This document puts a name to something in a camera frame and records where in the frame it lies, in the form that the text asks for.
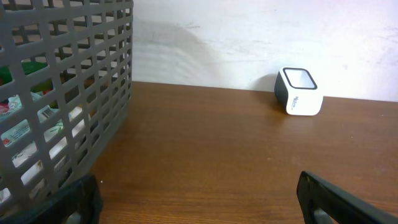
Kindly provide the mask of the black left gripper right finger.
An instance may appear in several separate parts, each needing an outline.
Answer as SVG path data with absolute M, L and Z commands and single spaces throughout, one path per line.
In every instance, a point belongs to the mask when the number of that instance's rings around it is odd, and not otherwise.
M 305 223 L 397 223 L 397 217 L 308 171 L 301 172 L 296 193 Z

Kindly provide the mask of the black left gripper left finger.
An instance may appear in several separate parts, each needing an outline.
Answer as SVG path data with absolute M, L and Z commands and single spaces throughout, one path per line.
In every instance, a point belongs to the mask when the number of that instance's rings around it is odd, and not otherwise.
M 98 223 L 103 209 L 96 177 L 87 174 L 63 187 L 40 204 L 1 219 L 7 223 Z

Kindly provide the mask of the white tube with brown cap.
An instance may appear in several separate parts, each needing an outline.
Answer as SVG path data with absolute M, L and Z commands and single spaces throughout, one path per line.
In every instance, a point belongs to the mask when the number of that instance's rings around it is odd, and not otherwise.
M 67 146 L 66 138 L 62 138 L 53 148 L 49 151 L 50 158 L 53 159 L 64 147 Z M 35 142 L 29 144 L 25 149 L 23 149 L 20 153 L 16 154 L 12 158 L 12 162 L 16 167 L 19 167 L 25 161 L 29 159 L 32 155 L 37 152 L 37 148 Z M 55 172 L 57 173 L 66 163 L 67 159 L 64 157 L 55 168 Z M 35 177 L 41 170 L 43 169 L 43 165 L 41 161 L 37 161 L 32 167 L 30 167 L 24 174 L 21 176 L 21 181 L 23 184 L 28 183 L 33 177 Z M 45 181 L 42 179 L 30 192 L 29 197 L 31 199 L 36 198 L 39 192 L 44 188 Z M 11 196 L 10 191 L 5 188 L 1 190 L 1 203 L 5 202 Z

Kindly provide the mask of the mint green wipes packet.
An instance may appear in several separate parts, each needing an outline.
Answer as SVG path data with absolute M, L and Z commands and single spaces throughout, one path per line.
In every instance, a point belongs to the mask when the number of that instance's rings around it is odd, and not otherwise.
M 16 113 L 22 108 L 22 101 L 19 98 L 19 95 L 14 95 L 8 98 L 7 100 L 1 103 L 1 121 L 8 119 L 12 114 Z M 49 105 L 44 106 L 42 109 L 38 110 L 37 116 L 39 121 L 42 123 L 49 118 L 51 118 L 55 113 L 58 112 L 57 108 L 51 108 Z M 69 120 L 74 120 L 80 113 L 82 109 L 77 106 L 71 112 L 69 112 L 68 117 Z M 72 136 L 75 137 L 79 134 L 83 128 L 85 127 L 85 121 L 81 120 L 73 129 Z M 54 138 L 58 133 L 61 133 L 64 129 L 62 120 L 58 120 L 55 125 L 44 132 L 44 138 L 48 142 L 52 138 Z M 28 121 L 25 119 L 21 121 L 19 124 L 15 125 L 13 128 L 8 129 L 7 131 L 1 134 L 1 139 L 3 144 L 6 147 L 12 146 L 16 143 L 20 138 L 26 135 L 30 131 L 30 126 Z M 65 146 L 67 145 L 66 138 L 63 138 L 59 141 L 53 148 L 51 148 L 49 154 L 50 158 L 53 159 Z M 12 162 L 16 167 L 22 165 L 30 156 L 35 154 L 37 151 L 37 147 L 35 142 L 31 142 L 28 144 L 20 153 L 14 155 L 12 157 Z

